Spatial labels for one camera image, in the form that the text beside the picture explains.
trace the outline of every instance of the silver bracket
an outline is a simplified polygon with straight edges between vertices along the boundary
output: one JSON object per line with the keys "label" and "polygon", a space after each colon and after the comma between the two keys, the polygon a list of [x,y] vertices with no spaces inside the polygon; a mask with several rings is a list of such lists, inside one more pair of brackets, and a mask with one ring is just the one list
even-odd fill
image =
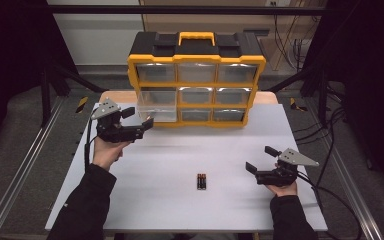
{"label": "silver bracket", "polygon": [[101,103],[96,111],[92,114],[91,119],[96,120],[98,118],[105,117],[111,113],[120,111],[120,109],[121,108],[115,102],[109,98],[106,98],[105,101]]}
{"label": "silver bracket", "polygon": [[308,158],[301,153],[288,148],[279,155],[279,160],[290,163],[292,165],[303,165],[318,167],[319,163],[311,158]]}

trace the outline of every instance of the aluminum rail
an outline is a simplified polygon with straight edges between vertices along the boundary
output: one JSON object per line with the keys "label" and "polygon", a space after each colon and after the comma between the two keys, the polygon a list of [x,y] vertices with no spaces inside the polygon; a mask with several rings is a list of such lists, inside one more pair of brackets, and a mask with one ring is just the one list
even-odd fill
{"label": "aluminum rail", "polygon": [[324,7],[173,6],[173,5],[25,5],[33,11],[55,14],[211,14],[325,16],[344,14],[345,9]]}
{"label": "aluminum rail", "polygon": [[[308,103],[307,106],[310,110],[311,114],[313,115],[316,122],[318,122],[317,117],[317,107],[316,102],[314,99],[306,100]],[[330,135],[327,135],[324,139],[324,143],[327,149],[329,149],[330,144],[332,143],[332,138]],[[348,172],[347,167],[345,166],[344,161],[341,158],[341,155],[339,154],[338,150],[336,149],[335,145],[332,146],[332,155],[331,155],[331,161],[335,168],[336,174],[338,174],[339,180],[341,182],[342,188],[345,191],[345,194],[347,195],[348,201],[351,204],[352,209],[354,210],[357,218],[360,221],[361,229],[363,230],[366,238],[368,240],[382,240],[382,234],[380,233],[380,230],[373,219],[372,214],[370,213],[369,208],[366,205],[366,202],[364,201],[363,197],[360,194],[360,191],[358,190],[358,187],[352,178],[351,174]]]}
{"label": "aluminum rail", "polygon": [[14,204],[18,194],[20,193],[23,184],[27,179],[27,176],[29,175],[30,170],[33,167],[34,162],[36,161],[36,158],[43,147],[43,144],[45,143],[52,127],[54,126],[54,123],[59,116],[64,101],[65,98],[57,97],[57,100],[53,106],[53,114],[51,115],[48,124],[39,130],[34,142],[32,143],[26,156],[24,157],[23,162],[18,168],[17,173],[12,179],[11,184],[9,185],[4,196],[2,197],[0,201],[0,229],[6,217],[8,216],[8,213],[10,212],[11,207]]}

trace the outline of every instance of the yellow carrying handle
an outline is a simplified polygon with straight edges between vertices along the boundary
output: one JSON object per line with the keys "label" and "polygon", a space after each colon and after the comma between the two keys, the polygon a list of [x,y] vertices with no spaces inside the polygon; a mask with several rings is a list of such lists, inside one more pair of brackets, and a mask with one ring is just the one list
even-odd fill
{"label": "yellow carrying handle", "polygon": [[181,32],[179,33],[179,46],[182,45],[183,39],[210,39],[213,46],[216,45],[212,32]]}

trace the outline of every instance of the white wall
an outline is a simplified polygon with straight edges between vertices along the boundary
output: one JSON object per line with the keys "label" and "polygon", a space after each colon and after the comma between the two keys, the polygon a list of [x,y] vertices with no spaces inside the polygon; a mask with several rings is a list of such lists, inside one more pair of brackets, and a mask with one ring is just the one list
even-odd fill
{"label": "white wall", "polygon": [[[139,5],[138,0],[48,0],[53,4]],[[76,65],[126,65],[141,15],[55,14]]]}

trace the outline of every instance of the white table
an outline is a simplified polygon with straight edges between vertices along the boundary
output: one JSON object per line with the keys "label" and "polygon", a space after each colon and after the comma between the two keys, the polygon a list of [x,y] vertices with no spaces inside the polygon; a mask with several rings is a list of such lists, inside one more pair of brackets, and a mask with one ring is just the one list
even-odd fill
{"label": "white table", "polygon": [[[132,116],[123,124],[139,122],[137,116]],[[95,125],[92,131],[91,136],[95,136]],[[47,230],[52,228],[59,210],[83,176],[85,139],[86,134],[49,216]],[[277,159],[264,153],[265,146],[280,151],[288,147],[297,150],[282,105],[254,104],[244,128],[148,130],[144,139],[125,148],[124,157],[111,167],[118,180],[104,229],[116,232],[272,230],[269,203],[273,194],[263,185],[257,185],[255,177],[245,170],[246,161],[259,170],[274,168]],[[207,190],[197,190],[198,173],[206,173]],[[308,222],[316,231],[326,231],[314,192],[300,179],[297,183]]]}

